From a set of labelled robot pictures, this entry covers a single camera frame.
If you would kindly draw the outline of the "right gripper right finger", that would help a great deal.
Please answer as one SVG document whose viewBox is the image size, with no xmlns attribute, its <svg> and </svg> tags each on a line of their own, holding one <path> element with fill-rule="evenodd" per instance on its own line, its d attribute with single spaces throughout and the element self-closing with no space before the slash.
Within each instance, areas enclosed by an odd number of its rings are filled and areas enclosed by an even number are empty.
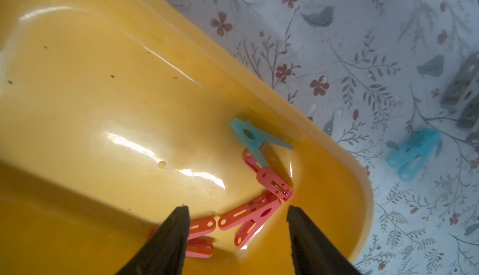
<svg viewBox="0 0 479 275">
<path fill-rule="evenodd" d="M 302 209 L 290 206 L 287 222 L 297 275 L 360 275 Z"/>
</svg>

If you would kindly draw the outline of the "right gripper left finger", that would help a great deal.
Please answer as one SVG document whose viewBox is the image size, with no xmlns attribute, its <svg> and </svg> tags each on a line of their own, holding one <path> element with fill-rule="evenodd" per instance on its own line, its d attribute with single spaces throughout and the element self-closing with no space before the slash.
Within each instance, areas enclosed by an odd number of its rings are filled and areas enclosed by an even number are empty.
<svg viewBox="0 0 479 275">
<path fill-rule="evenodd" d="M 187 206 L 178 206 L 154 232 L 119 275 L 180 275 L 190 229 Z"/>
</svg>

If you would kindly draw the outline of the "teal clothespin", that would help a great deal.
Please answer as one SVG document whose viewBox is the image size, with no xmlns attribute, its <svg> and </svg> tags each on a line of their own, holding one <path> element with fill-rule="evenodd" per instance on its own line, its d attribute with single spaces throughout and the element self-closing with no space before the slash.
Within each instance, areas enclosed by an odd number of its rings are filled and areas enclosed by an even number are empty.
<svg viewBox="0 0 479 275">
<path fill-rule="evenodd" d="M 397 170 L 401 180 L 412 181 L 440 141 L 439 131 L 423 129 L 393 153 L 386 162 Z"/>
<path fill-rule="evenodd" d="M 254 127 L 250 122 L 233 118 L 229 127 L 234 131 L 237 140 L 241 142 L 250 154 L 261 166 L 269 166 L 267 160 L 261 152 L 265 142 L 269 142 L 289 150 L 294 150 L 294 146 L 285 141 Z"/>
</svg>

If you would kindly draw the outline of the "yellow plastic storage box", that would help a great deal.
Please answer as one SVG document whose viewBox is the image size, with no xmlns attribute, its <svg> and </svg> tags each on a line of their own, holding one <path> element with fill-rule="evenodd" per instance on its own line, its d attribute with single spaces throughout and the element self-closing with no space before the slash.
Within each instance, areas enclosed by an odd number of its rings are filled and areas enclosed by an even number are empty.
<svg viewBox="0 0 479 275">
<path fill-rule="evenodd" d="M 229 127 L 294 190 L 242 248 L 223 214 L 269 192 Z M 164 0 L 1 0 L 1 273 L 116 274 L 178 206 L 213 217 L 183 275 L 291 275 L 288 208 L 349 261 L 373 195 L 362 166 Z"/>
</svg>

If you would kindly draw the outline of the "grey clothespin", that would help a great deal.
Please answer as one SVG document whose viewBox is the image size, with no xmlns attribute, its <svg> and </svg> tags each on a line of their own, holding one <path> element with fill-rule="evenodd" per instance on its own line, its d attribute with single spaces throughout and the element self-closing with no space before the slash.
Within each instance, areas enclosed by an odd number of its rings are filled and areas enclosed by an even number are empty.
<svg viewBox="0 0 479 275">
<path fill-rule="evenodd" d="M 479 74 L 479 52 L 472 53 L 461 66 L 452 83 L 447 87 L 440 101 L 446 109 L 456 107 L 461 100 L 465 100 L 465 93 Z"/>
</svg>

